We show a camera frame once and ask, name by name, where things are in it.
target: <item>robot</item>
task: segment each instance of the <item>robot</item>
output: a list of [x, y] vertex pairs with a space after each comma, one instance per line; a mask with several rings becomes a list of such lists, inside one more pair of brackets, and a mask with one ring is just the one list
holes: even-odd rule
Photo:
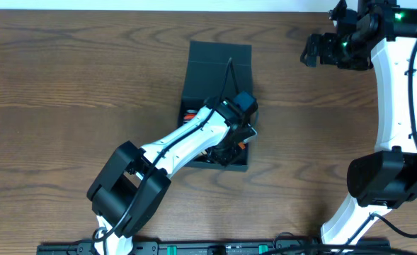
[[[171, 177], [181, 167], [202, 152], [212, 162], [231, 164], [241, 152], [240, 144], [256, 136], [249, 124], [258, 109], [256, 99], [244, 91], [232, 99], [222, 99], [229, 70], [234, 71], [229, 60], [219, 98], [208, 101], [191, 121], [151, 144], [137, 148], [126, 142], [116, 149], [87, 192], [100, 227], [92, 242], [82, 243], [84, 249], [81, 244], [73, 246], [75, 253], [70, 254], [83, 254], [83, 250], [101, 255], [354, 254], [357, 249], [366, 249], [360, 238], [377, 220], [405, 237], [417, 238], [417, 234], [402, 232], [384, 218], [417, 198], [417, 9], [400, 8], [396, 0], [359, 0], [358, 11], [353, 11], [340, 0], [329, 17], [336, 24], [336, 33], [310, 35], [301, 62], [315, 67], [319, 57], [320, 64], [341, 69], [375, 69], [379, 128], [375, 153], [351, 162], [348, 195], [336, 214], [321, 226], [318, 239], [297, 240], [298, 245], [283, 244], [284, 248], [275, 242], [204, 244], [202, 253], [190, 253], [192, 246], [188, 245], [186, 253], [171, 245], [153, 244], [147, 251], [145, 244], [133, 245], [132, 237], [155, 213]], [[139, 177], [140, 185], [132, 184], [125, 173]], [[58, 254], [56, 247], [48, 248], [39, 246], [37, 254]], [[412, 254], [382, 246], [373, 251]], [[62, 254], [69, 254], [69, 246]]]

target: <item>white wall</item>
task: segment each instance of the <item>white wall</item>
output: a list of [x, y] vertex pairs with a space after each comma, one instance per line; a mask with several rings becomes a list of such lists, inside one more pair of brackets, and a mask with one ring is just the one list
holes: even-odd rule
[[[0, 9], [138, 11], [329, 11], [338, 0], [0, 0]], [[356, 9], [358, 0], [347, 0]], [[398, 0], [417, 8], [417, 0]]]

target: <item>open box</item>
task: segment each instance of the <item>open box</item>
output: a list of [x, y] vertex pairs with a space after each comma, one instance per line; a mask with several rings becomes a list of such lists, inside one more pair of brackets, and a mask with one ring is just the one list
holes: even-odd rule
[[[185, 86], [181, 95], [178, 126], [183, 125], [183, 118], [188, 111], [198, 111], [205, 105], [205, 100], [218, 97], [222, 89], [225, 69], [232, 58], [236, 81], [240, 91], [252, 94], [251, 46], [215, 42], [190, 42], [188, 68]], [[224, 98], [235, 97], [236, 92], [232, 75], [227, 78]], [[186, 166], [204, 169], [223, 169], [246, 171], [248, 168], [249, 145], [239, 158], [227, 167], [212, 163], [204, 157], [196, 157]]]

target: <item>wood grain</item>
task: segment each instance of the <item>wood grain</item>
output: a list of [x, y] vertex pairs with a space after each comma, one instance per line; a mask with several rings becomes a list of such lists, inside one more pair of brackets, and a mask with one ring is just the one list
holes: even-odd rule
[[[113, 150], [170, 133], [190, 40], [250, 44], [259, 136], [246, 173], [184, 168], [140, 232], [162, 240], [316, 234], [373, 150], [373, 71], [310, 69], [324, 14], [0, 11], [0, 254], [89, 237], [85, 193]], [[417, 200], [387, 218], [417, 232]], [[417, 251], [382, 223], [369, 236]]]

